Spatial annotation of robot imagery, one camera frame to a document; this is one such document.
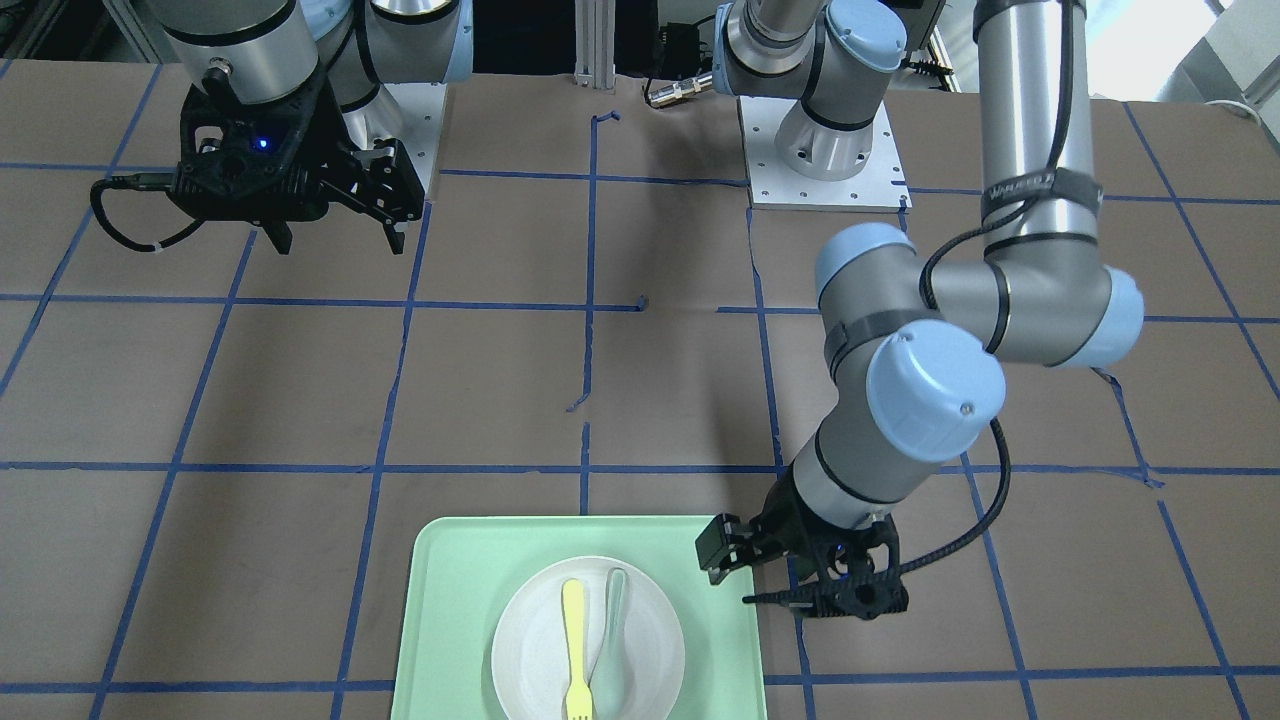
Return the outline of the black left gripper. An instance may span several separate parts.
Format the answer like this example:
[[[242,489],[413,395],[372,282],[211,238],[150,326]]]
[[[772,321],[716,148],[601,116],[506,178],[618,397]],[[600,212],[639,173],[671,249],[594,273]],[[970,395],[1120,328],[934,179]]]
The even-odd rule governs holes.
[[[796,587],[742,602],[777,605],[797,618],[878,618],[909,606],[893,520],[836,527],[803,502],[794,480],[777,480],[748,521],[728,512],[713,516],[696,538],[696,556],[713,585],[733,570],[791,559]]]

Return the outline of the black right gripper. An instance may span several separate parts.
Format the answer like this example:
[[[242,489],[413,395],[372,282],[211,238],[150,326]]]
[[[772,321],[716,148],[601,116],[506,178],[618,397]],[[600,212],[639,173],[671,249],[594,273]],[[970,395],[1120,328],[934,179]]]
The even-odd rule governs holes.
[[[358,149],[323,67],[268,102],[242,102],[230,78],[212,67],[186,96],[168,197],[195,219],[262,224],[279,255],[293,243],[288,222],[317,220],[339,202],[380,223],[402,255],[425,202],[403,143]]]

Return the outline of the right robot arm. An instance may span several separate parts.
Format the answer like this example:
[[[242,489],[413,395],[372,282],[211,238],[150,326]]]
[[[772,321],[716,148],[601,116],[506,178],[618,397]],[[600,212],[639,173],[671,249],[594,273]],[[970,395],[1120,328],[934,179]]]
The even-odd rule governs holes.
[[[288,254],[339,204],[404,249],[426,190],[393,85],[474,68],[471,1],[152,1],[191,78],[166,196],[195,224],[243,222]]]

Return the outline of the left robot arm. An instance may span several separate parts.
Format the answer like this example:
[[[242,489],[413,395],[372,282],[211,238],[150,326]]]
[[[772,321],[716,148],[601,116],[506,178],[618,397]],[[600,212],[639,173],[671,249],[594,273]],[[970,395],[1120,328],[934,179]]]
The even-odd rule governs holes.
[[[759,593],[800,618],[902,612],[902,578],[979,539],[1011,484],[998,424],[1005,363],[1098,368],[1135,345],[1146,301],[1101,261],[1083,1],[978,1],[980,224],[920,258],[906,233],[850,225],[815,260],[835,406],[759,515],[716,516],[698,537],[712,584],[792,559],[799,585]],[[905,561],[892,512],[982,430],[996,495],[973,528]]]

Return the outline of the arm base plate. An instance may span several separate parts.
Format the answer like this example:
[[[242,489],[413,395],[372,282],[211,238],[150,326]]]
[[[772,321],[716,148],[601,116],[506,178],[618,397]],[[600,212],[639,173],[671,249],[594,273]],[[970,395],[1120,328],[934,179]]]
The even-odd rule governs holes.
[[[398,83],[384,88],[396,100],[399,133],[426,200],[434,200],[451,87],[443,83]]]
[[[896,213],[913,206],[884,104],[855,131],[817,123],[799,100],[741,96],[739,110],[754,208]]]

